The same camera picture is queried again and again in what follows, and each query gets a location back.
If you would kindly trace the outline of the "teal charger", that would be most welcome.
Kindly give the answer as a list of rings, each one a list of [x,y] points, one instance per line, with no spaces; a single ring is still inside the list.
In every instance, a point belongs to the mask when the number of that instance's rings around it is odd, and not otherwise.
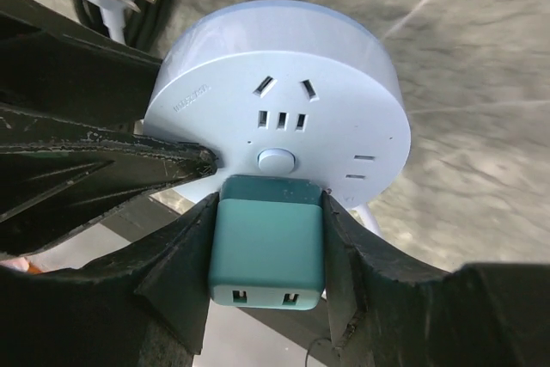
[[[325,289],[322,190],[308,180],[233,175],[222,185],[211,299],[224,306],[310,310]]]

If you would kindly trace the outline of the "round blue socket hub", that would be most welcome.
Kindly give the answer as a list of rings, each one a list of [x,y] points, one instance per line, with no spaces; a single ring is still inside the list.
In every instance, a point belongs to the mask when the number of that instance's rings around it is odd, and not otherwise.
[[[382,43],[293,0],[239,3],[188,28],[162,61],[144,133],[216,154],[213,176],[180,187],[191,201],[250,174],[311,180],[354,208],[391,185],[411,148]]]

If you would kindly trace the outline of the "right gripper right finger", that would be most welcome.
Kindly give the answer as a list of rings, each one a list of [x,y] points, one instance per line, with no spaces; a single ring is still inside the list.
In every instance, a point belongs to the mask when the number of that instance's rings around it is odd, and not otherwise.
[[[322,198],[327,311],[344,366],[546,366],[549,267],[430,266]]]

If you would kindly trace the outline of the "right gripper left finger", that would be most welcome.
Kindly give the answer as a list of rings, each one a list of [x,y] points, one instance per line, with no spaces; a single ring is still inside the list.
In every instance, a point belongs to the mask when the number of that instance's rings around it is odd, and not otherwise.
[[[191,365],[205,335],[218,200],[80,269],[3,268],[2,365]]]

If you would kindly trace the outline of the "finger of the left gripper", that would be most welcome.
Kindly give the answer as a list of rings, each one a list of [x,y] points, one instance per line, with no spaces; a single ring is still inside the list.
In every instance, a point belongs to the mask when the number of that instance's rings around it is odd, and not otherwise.
[[[1,108],[1,253],[52,247],[141,195],[214,174],[214,154]]]
[[[161,62],[34,0],[1,0],[1,102],[76,122],[142,119]]]

